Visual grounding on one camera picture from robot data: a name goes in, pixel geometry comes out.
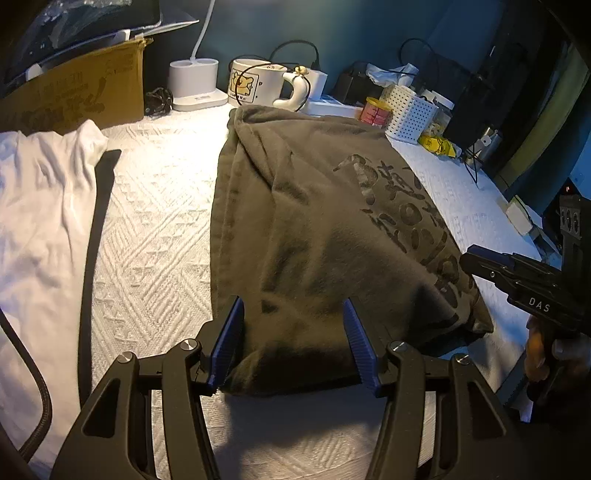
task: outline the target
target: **mug handle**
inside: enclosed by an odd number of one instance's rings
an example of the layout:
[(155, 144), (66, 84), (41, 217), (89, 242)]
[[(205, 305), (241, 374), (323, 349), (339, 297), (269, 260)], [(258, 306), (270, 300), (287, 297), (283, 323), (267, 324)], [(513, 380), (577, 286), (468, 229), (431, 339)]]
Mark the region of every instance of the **mug handle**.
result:
[(283, 108), (285, 110), (291, 110), (292, 112), (300, 107), (304, 102), (304, 98), (308, 95), (308, 82), (305, 81), (301, 75), (295, 72), (284, 72), (283, 79), (286, 82), (291, 83), (294, 88), (291, 97), (287, 100), (278, 99), (273, 102), (273, 106), (276, 108)]

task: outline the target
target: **yellow package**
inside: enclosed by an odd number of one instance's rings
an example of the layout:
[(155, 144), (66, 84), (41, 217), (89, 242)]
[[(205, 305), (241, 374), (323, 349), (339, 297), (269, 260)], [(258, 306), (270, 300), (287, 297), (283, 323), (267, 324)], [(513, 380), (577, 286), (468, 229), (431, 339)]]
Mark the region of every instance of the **yellow package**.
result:
[(418, 138), (418, 142), (425, 147), (425, 149), (429, 150), (429, 152), (435, 153), (435, 155), (447, 155), (448, 157), (456, 158), (460, 154), (457, 147), (443, 137), (421, 135)]

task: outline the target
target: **bed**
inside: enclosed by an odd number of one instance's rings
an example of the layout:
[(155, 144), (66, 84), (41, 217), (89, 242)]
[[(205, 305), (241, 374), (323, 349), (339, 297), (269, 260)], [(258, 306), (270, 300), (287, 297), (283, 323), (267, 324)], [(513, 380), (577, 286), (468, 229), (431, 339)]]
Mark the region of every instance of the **bed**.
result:
[[(230, 105), (173, 112), (160, 119), (103, 130), (121, 149), (94, 276), (93, 385), (122, 351), (165, 352), (194, 336), (211, 318), (209, 215)], [(502, 196), (458, 161), (419, 145), (392, 141), (427, 189), (460, 250), (480, 244), (539, 259), (504, 215)], [(476, 279), (495, 333), (469, 347), (497, 390), (523, 352), (527, 315), (493, 284)], [(207, 428), (222, 478), (364, 478), (384, 400), (362, 386), (274, 398), (203, 398)], [(154, 394), (154, 455), (169, 478), (163, 418)], [(434, 395), (427, 394), (421, 459), (433, 451)]]

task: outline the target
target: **blue wall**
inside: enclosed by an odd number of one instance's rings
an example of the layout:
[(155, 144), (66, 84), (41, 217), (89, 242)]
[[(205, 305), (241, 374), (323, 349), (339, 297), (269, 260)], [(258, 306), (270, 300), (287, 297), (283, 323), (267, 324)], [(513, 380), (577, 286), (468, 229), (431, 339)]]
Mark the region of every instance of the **blue wall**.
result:
[[(209, 0), (174, 0), (203, 22)], [(197, 56), (220, 61), (217, 86), (226, 90), (228, 61), (240, 54), (268, 56), (292, 38), (312, 41), (320, 50), (329, 90), (355, 60), (398, 66), (397, 53), (409, 37), (433, 43), (441, 54), (470, 69), (488, 52), (498, 24), (501, 0), (217, 0)], [(157, 35), (145, 52), (146, 88), (166, 84), (168, 64), (190, 56), (201, 24)], [(307, 46), (288, 46), (279, 61), (314, 60)]]

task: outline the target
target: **red can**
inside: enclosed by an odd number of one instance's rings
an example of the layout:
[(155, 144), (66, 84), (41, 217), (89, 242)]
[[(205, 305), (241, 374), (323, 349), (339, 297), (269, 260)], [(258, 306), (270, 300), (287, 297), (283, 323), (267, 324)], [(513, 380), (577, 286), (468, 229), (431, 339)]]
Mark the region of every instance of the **red can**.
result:
[(365, 101), (366, 104), (363, 107), (359, 120), (366, 124), (383, 128), (392, 109), (386, 102), (377, 98), (367, 97)]

